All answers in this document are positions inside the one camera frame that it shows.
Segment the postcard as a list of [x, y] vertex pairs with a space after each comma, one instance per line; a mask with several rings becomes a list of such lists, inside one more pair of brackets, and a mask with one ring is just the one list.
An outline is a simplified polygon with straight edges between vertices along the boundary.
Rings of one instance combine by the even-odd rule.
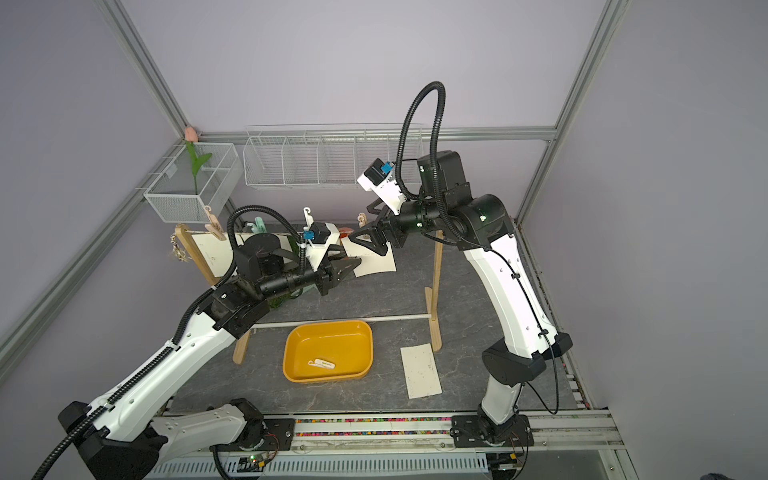
[[347, 237], [343, 238], [341, 242], [349, 257], [357, 257], [361, 260], [361, 263], [354, 269], [356, 277], [396, 271], [392, 251], [388, 251], [382, 256], [350, 241]]
[[211, 273], [219, 278], [232, 262], [232, 249], [228, 241], [219, 240], [211, 233], [194, 233], [192, 240], [202, 254]]
[[402, 347], [400, 353], [409, 399], [425, 398], [442, 393], [430, 344]]

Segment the white hook clothespin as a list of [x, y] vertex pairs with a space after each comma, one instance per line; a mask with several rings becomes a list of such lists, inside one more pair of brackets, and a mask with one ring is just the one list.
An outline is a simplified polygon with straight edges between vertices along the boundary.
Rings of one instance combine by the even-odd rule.
[[310, 207], [304, 207], [303, 208], [303, 214], [305, 219], [305, 227], [304, 230], [309, 230], [312, 225], [314, 224], [314, 218], [312, 216], [312, 211]]
[[327, 369], [327, 370], [334, 370], [336, 368], [336, 364], [335, 363], [327, 361], [327, 360], [323, 360], [323, 359], [320, 359], [320, 358], [316, 358], [314, 360], [310, 360], [308, 362], [308, 365], [310, 367], [322, 368], [322, 369]]

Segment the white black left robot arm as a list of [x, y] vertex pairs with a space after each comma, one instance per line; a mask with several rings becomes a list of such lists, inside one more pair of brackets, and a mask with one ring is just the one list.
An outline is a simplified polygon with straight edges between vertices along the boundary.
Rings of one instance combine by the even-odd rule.
[[310, 285], [327, 294], [362, 262], [335, 238], [301, 249], [299, 256], [282, 249], [274, 234], [234, 244], [228, 270], [185, 311], [152, 358], [92, 402], [75, 401], [61, 411], [67, 435], [35, 478], [43, 478], [69, 446], [96, 479], [142, 479], [156, 465], [203, 448], [261, 447], [264, 416], [244, 398], [176, 419], [157, 414], [209, 360], [269, 314], [271, 300]]

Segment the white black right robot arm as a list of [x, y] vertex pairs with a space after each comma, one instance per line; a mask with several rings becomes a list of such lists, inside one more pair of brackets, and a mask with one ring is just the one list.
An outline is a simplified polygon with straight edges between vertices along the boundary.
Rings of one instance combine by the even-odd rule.
[[421, 157], [416, 165], [421, 187], [414, 198], [400, 186], [395, 164], [376, 159], [364, 170], [358, 183], [377, 196], [367, 208], [375, 219], [349, 238], [383, 256], [402, 247], [411, 234], [442, 232], [443, 243], [463, 252], [486, 289], [503, 337], [482, 354], [489, 380], [477, 414], [455, 418], [451, 435], [458, 447], [528, 446], [532, 437], [519, 412], [520, 395], [525, 385], [554, 367], [572, 339], [557, 330], [541, 306], [502, 201], [492, 194], [472, 195], [454, 151]]

